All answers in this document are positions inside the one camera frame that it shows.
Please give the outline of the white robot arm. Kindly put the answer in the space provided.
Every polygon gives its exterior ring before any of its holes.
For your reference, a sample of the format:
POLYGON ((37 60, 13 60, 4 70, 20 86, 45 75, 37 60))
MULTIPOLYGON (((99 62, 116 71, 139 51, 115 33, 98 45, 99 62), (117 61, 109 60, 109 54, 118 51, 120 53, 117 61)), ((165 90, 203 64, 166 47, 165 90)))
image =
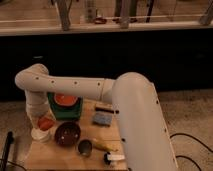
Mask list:
POLYGON ((116 79, 51 76, 43 64, 18 72, 15 84, 25 92, 27 115, 48 111, 47 94, 62 93, 113 106, 127 167, 131 171, 178 171, 178 164, 154 84, 137 72, 116 79))

